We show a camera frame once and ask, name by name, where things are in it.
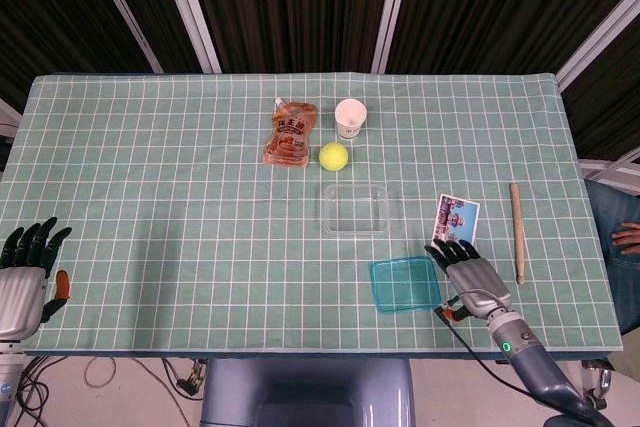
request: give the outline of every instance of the tennis ball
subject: tennis ball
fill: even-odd
[[[347,165],[349,154],[344,145],[338,142],[329,142],[320,149],[320,165],[325,169],[335,172]]]

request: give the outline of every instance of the clear plastic container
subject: clear plastic container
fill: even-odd
[[[369,266],[378,312],[393,314],[440,305],[438,278],[429,257],[406,257]]]
[[[382,235],[389,229],[387,191],[382,185],[337,183],[322,194],[324,230],[338,236]]]

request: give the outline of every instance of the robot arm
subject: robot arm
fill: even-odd
[[[463,303],[456,311],[447,308],[445,317],[458,321],[474,316],[488,321],[491,337],[526,389],[537,400],[565,414],[547,420],[545,427],[611,426],[578,393],[522,316],[511,310],[511,294],[491,264],[464,240],[459,244],[439,239],[434,242],[440,250],[431,246],[425,249],[449,277]]]
[[[9,419],[23,370],[20,342],[31,337],[69,298],[69,277],[56,274],[56,293],[45,304],[49,276],[58,250],[71,233],[67,227],[47,238],[55,217],[29,229],[16,229],[0,254],[0,427]]]

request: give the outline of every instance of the person's arm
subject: person's arm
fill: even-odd
[[[621,254],[640,254],[640,224],[637,222],[622,222],[625,230],[611,234],[613,245],[624,246]]]

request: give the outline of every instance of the teal plastic lid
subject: teal plastic lid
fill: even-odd
[[[393,314],[440,305],[440,287],[429,257],[406,257],[369,266],[378,312]]]

